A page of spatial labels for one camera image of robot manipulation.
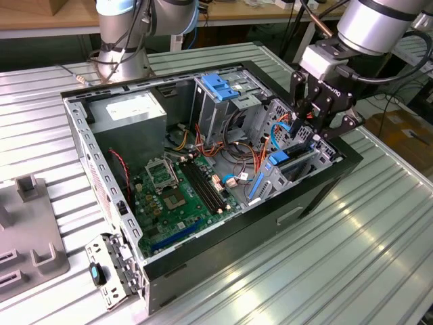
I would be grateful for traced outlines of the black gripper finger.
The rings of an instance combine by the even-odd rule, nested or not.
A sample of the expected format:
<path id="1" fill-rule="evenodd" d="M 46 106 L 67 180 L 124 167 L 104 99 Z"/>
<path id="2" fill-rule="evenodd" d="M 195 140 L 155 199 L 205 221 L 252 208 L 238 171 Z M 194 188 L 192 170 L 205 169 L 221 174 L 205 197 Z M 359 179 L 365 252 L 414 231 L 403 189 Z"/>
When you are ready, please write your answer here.
<path id="1" fill-rule="evenodd" d="M 320 113 L 313 119 L 313 131 L 323 139 L 340 137 L 365 124 L 365 118 L 353 108 L 338 113 Z"/>
<path id="2" fill-rule="evenodd" d="M 289 92 L 289 104 L 295 117 L 292 118 L 291 135 L 296 135 L 304 125 L 307 114 L 311 111 L 311 104 L 317 97 L 317 80 L 301 70 L 292 73 Z"/>

